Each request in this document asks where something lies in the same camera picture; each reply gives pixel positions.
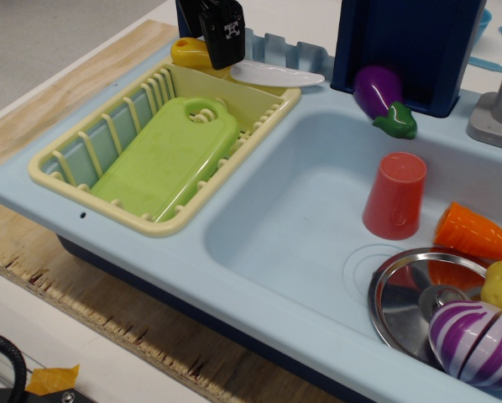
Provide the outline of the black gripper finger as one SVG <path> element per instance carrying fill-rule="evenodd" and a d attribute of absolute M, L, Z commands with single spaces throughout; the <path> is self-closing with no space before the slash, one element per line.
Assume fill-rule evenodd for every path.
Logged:
<path fill-rule="evenodd" d="M 245 21 L 238 1 L 201 1 L 199 22 L 214 70 L 237 64 L 245 56 Z"/>
<path fill-rule="evenodd" d="M 180 37 L 200 38 L 200 14 L 202 12 L 199 0 L 176 0 L 176 13 Z"/>

